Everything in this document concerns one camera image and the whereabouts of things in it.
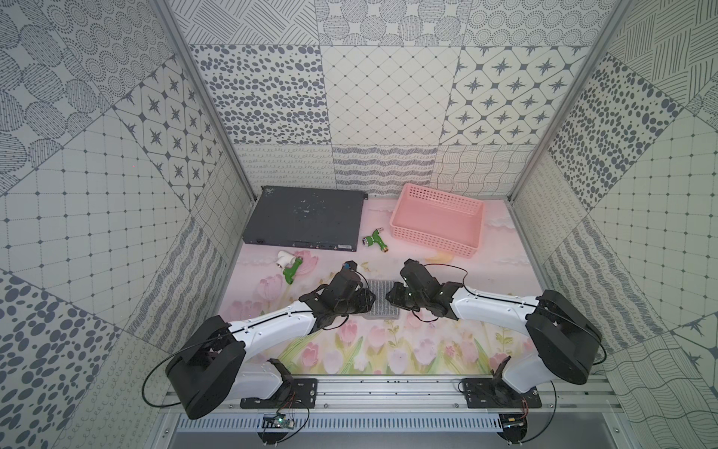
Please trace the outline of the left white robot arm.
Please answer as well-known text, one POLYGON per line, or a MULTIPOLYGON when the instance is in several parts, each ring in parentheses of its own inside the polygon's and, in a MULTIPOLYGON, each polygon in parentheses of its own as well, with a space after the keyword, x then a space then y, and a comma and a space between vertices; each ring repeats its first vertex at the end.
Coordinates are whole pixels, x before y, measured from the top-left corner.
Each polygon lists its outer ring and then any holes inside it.
POLYGON ((207 319, 168 361, 166 377, 190 419, 200 419, 231 396, 268 400, 290 383, 277 361, 248 361, 283 342, 327 330, 339 317, 367 314, 376 301, 366 279, 342 269, 290 305, 246 321, 207 319))

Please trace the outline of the grey striped dishcloth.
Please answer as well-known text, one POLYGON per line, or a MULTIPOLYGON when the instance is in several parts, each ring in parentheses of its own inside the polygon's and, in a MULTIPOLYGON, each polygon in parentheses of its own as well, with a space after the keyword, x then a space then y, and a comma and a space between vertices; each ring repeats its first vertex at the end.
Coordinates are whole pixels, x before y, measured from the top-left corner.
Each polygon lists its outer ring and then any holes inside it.
POLYGON ((375 295, 376 300, 369 312, 362 314, 368 320, 394 321, 400 318, 400 309, 393 306, 386 296, 394 286, 394 281, 369 280, 368 288, 375 295))

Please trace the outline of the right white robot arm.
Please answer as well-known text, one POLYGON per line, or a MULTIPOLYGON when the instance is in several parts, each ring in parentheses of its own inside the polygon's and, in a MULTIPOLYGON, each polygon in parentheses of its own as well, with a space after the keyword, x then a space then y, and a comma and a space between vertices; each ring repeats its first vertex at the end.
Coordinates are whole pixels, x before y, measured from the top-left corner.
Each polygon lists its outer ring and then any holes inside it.
POLYGON ((584 385, 599 363, 596 357, 606 352, 599 329, 556 291, 546 290, 536 297, 484 292, 464 281, 440 282, 426 265, 413 259, 404 263, 400 277, 386 294, 398 309, 488 323, 531 340, 532 347, 521 357, 511 355, 494 370, 494 384, 516 394, 556 379, 584 385))

